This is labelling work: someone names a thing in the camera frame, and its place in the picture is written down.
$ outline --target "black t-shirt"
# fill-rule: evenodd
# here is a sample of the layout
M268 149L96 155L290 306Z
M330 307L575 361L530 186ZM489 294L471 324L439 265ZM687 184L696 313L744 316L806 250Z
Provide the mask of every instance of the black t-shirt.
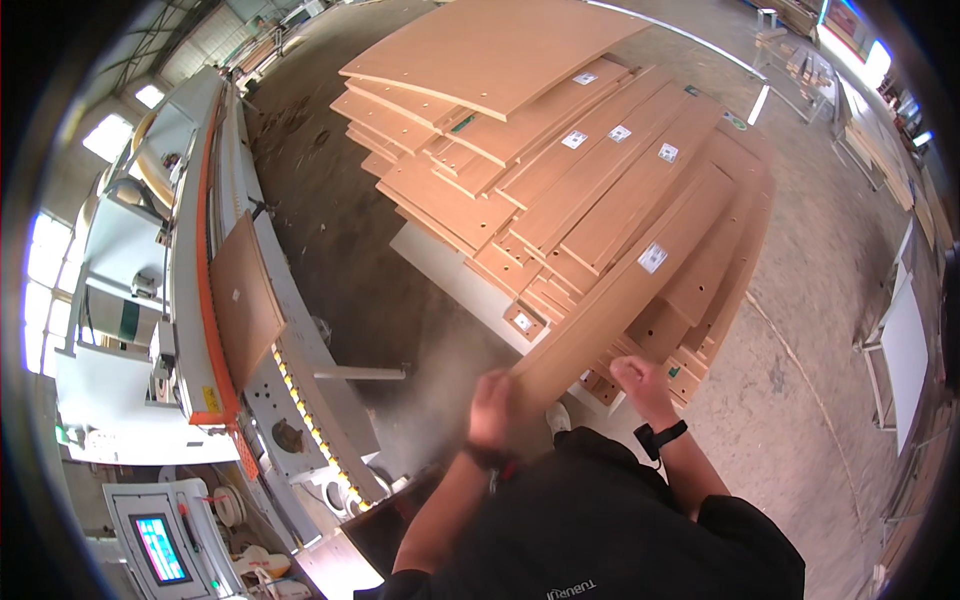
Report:
M436 573L395 573L379 597L803 598L804 561L773 521L710 496L693 522L633 462L550 453L498 488Z

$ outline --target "white sneaker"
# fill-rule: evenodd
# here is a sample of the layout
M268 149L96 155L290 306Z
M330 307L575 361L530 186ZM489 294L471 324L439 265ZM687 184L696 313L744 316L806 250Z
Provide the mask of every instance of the white sneaker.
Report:
M566 412L566 407L560 402L554 402L553 406L546 409L546 424L550 425L552 435L557 435L558 431L569 431L570 414Z

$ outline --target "person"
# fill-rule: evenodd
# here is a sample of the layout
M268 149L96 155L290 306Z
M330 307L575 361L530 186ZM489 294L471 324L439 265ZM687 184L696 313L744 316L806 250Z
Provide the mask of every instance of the person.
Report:
M804 560L731 496L660 369L630 356L611 373L654 434L680 432L659 448L669 485L625 445L571 431L559 403L547 411L554 451L514 470L502 459L511 379L487 373L465 449L410 523L378 597L803 598ZM506 467L490 493L496 463Z

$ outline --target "green label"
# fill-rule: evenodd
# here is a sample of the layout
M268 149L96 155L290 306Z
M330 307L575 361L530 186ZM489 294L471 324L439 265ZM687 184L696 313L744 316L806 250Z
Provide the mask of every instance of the green label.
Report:
M455 127L455 128L453 128L452 130L450 130L450 132L452 132L452 133L458 132L459 130L461 130L461 129L463 129L464 127L466 127L467 124L468 124L470 121L472 121L474 118L476 118L476 114L472 114L471 116L469 116L469 117L467 117L466 119L464 119L463 121L461 121L460 124L457 125L457 127Z
M740 119L738 119L737 117L733 116L732 113L730 113L729 111L725 111L723 113L723 118L733 123L733 126L741 130L742 132L745 132L747 130L747 124L741 121Z

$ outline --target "green stripe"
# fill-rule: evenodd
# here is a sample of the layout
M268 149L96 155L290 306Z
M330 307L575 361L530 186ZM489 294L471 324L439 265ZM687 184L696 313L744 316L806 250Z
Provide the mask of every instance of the green stripe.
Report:
M136 329L140 325L140 305L129 300L123 301L123 314L120 316L120 332L117 337L124 342L132 342Z
M461 122L460 122L460 125L458 125L457 127L453 128L452 130L450 130L450 132L451 132L451 133L456 133L456 132L458 132L459 130L461 130L461 129L463 129L464 127L466 127L466 126L469 124L469 122L472 121L474 118L476 118L476 113L472 114L471 116L469 116L469 117L467 117L466 119L464 119L463 121L461 121Z

